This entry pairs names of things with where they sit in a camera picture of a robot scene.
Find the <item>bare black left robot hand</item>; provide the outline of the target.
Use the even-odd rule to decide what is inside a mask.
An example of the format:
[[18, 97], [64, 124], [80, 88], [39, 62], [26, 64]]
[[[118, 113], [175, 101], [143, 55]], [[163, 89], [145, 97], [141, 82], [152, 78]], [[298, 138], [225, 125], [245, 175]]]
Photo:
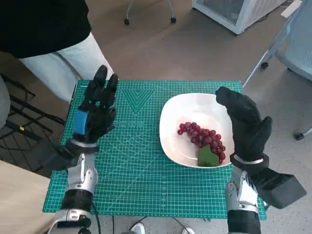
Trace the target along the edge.
[[73, 139], [85, 144], [96, 143], [104, 134], [114, 129], [118, 76], [107, 80], [108, 68], [101, 65], [89, 82], [84, 99], [74, 116]]

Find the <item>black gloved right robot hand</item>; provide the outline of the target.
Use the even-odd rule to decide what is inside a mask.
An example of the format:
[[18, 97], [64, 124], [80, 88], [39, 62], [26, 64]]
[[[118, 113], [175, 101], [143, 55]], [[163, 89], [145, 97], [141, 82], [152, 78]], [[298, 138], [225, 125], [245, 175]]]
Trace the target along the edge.
[[220, 87], [215, 94], [232, 121], [234, 154], [244, 162], [262, 159], [272, 132], [272, 118], [262, 118], [256, 103], [247, 95], [226, 87]]

